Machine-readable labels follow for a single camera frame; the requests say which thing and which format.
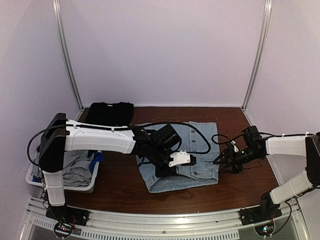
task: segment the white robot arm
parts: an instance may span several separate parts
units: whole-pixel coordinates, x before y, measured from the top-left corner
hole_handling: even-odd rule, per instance
[[[39,167],[42,171],[48,202],[52,207],[65,205],[62,176],[64,152],[72,150],[113,151],[146,157],[155,165],[157,177],[175,172],[176,165],[194,165],[196,158],[171,148],[182,139],[169,124],[155,131],[140,126],[111,127],[85,124],[66,119],[58,113],[41,137]]]
[[[242,136],[248,146],[246,149],[235,151],[234,145],[227,143],[227,148],[213,161],[214,164],[225,164],[221,168],[222,171],[231,167],[232,170],[228,171],[237,174],[243,170],[242,164],[264,158],[267,155],[306,157],[305,170],[261,197],[260,206],[256,209],[256,214],[259,216],[258,221],[268,220],[274,214],[281,215],[278,209],[281,203],[310,192],[320,185],[320,137],[318,133],[283,134],[263,138],[256,126],[250,126],[242,131]],[[240,215],[242,219],[247,218],[247,210],[240,211]]]

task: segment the blue denim shirt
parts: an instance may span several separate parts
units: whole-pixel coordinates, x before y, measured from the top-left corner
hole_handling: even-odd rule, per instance
[[[218,183],[219,165],[212,161],[220,154],[219,146],[211,141],[211,137],[217,134],[217,124],[214,122],[198,123],[189,122],[205,136],[211,145],[211,151],[207,154],[194,154],[196,164],[193,166],[176,166],[179,175],[158,178],[155,176],[155,166],[143,164],[139,167],[140,174],[150,193],[162,193],[174,190],[188,189]],[[146,129],[158,130],[164,125],[147,127]],[[183,125],[172,125],[182,138],[182,145],[179,150],[188,152],[204,152],[208,149],[202,137],[192,128]]]

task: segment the cable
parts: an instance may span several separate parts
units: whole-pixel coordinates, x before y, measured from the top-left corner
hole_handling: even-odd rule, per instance
[[[255,133],[245,133],[246,135],[257,135],[257,134],[262,134],[262,135],[268,135],[268,136],[271,136],[271,137],[281,137],[279,135],[274,135],[274,134],[271,134],[271,133],[267,133],[267,132],[255,132]],[[227,136],[223,135],[223,134],[214,134],[212,135],[211,137],[211,140],[214,144],[217,144],[217,145],[225,145],[225,144],[228,144],[228,143],[231,143],[232,141],[235,141],[237,140],[238,138],[241,138],[243,135],[245,135],[244,133],[241,133],[239,134],[238,136],[235,136],[234,138],[232,139],[229,139]],[[218,137],[218,136],[222,136],[222,137],[225,137],[227,139],[229,139],[228,141],[223,141],[223,142],[218,142],[218,141],[215,141],[214,138],[215,137]]]
[[[40,134],[43,134],[43,133],[45,133],[45,132],[47,132],[47,131],[50,131],[50,130],[53,130],[53,129],[58,129],[58,128],[64,128],[64,127],[67,127],[67,126],[73,126],[73,125],[72,125],[72,124],[61,124],[61,125],[57,125],[57,126],[48,127],[48,128],[46,128],[46,129],[43,129],[43,130],[37,132],[37,133],[30,139],[30,141],[29,141],[29,143],[28,143],[28,145],[27,145],[27,147],[26,147],[26,155],[27,155],[29,161],[30,161],[33,165],[39,166],[39,164],[37,164],[37,163],[35,163],[34,161],[32,161],[32,159],[31,159],[31,157],[30,157],[30,146],[31,146],[31,143],[33,142],[33,140],[34,140],[37,136],[39,136]]]
[[[262,164],[260,162],[260,159],[258,158],[258,164],[259,166],[252,166],[252,167],[249,167],[249,168],[244,168],[242,165],[241,167],[244,169],[244,170],[250,170],[250,169],[255,169],[255,168],[261,168],[262,167]]]
[[[173,150],[174,153],[179,151],[179,148],[181,147],[181,144],[182,144],[182,141],[179,141],[178,147],[175,150]]]
[[[305,134],[305,133],[297,133],[297,134],[288,134],[288,135],[274,135],[274,134],[271,134],[271,133],[268,133],[268,132],[262,132],[262,131],[259,131],[259,132],[247,132],[247,133],[241,133],[239,134],[238,136],[235,136],[234,138],[232,139],[229,139],[227,136],[223,135],[223,134],[214,134],[212,137],[211,137],[211,140],[214,144],[217,144],[217,145],[225,145],[225,144],[228,144],[228,143],[231,143],[232,141],[235,141],[237,140],[238,138],[241,138],[243,135],[257,135],[257,134],[260,134],[260,135],[268,135],[270,137],[295,137],[295,136],[310,136],[310,135],[315,135],[314,133],[308,133],[308,134]],[[215,137],[218,137],[218,136],[222,136],[222,137],[226,137],[227,139],[229,139],[228,141],[224,141],[224,142],[217,142],[214,140]]]
[[[275,235],[275,234],[279,233],[279,232],[285,227],[285,225],[289,222],[289,219],[290,219],[291,214],[292,214],[292,207],[291,207],[290,203],[288,202],[288,200],[285,201],[285,203],[286,203],[286,204],[289,206],[289,208],[290,208],[289,216],[288,216],[288,218],[286,219],[286,221],[284,222],[284,224],[283,224],[276,232],[272,233],[272,235]]]
[[[272,214],[272,223],[273,223],[273,230],[272,230],[272,233],[271,233],[271,236],[274,234],[274,231],[276,230],[276,222],[275,222],[275,215]]]
[[[140,168],[142,166],[142,164],[144,164],[146,157],[143,157],[141,162],[138,164],[138,168]]]
[[[67,238],[67,237],[69,237],[69,236],[73,233],[73,231],[75,230],[75,228],[76,228],[76,227],[75,227],[75,225],[76,225],[76,218],[75,218],[75,216],[73,216],[73,223],[72,223],[72,224],[71,224],[71,223],[68,223],[68,222],[60,221],[60,220],[58,220],[58,219],[56,218],[55,214],[53,213],[49,202],[48,202],[48,207],[45,206],[45,202],[48,202],[48,200],[44,200],[44,201],[42,202],[42,206],[43,206],[45,209],[49,210],[49,211],[51,212],[53,218],[57,221],[57,223],[56,223],[56,224],[54,225],[54,227],[53,227],[53,232],[54,232],[54,234],[55,234],[57,237],[59,237],[59,238]],[[59,228],[61,227],[60,225],[62,225],[62,226],[65,227],[66,229],[70,229],[71,231],[68,232],[67,234],[59,233],[58,230],[59,230]]]
[[[187,127],[191,128],[191,129],[195,130],[200,135],[200,137],[205,141],[205,143],[208,146],[208,150],[207,151],[187,151],[188,154],[207,154],[207,153],[209,153],[211,151],[211,145],[210,145],[209,141],[206,139],[206,137],[195,126],[193,126],[193,125],[191,125],[189,123],[175,122],[175,121],[159,121],[159,122],[155,122],[155,123],[147,123],[147,124],[134,126],[134,127],[147,128],[147,127],[163,125],[163,124],[187,126]]]

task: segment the white wall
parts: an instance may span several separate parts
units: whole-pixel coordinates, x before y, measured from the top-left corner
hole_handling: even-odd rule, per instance
[[[82,102],[241,106],[264,0],[61,1]]]
[[[52,1],[2,0],[0,35],[0,239],[13,240],[30,200],[29,139],[57,112],[75,118],[78,111]]]
[[[320,131],[320,1],[272,2],[272,19],[262,65],[248,110],[259,130]],[[284,181],[306,160],[274,157]],[[313,240],[320,235],[320,190],[300,198]]]

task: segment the wooden table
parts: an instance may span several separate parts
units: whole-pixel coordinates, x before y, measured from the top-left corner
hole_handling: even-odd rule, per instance
[[[84,111],[83,120],[88,110]],[[240,108],[224,107],[136,107],[133,124],[159,121],[216,122],[218,133],[230,138],[249,123]],[[242,139],[237,141],[245,148]],[[93,193],[67,192],[71,206],[132,214],[203,213],[258,205],[263,193],[278,186],[267,160],[262,167],[239,174],[219,173],[215,185],[164,193],[149,193],[139,173],[135,156],[104,152]],[[258,166],[257,161],[245,165]]]

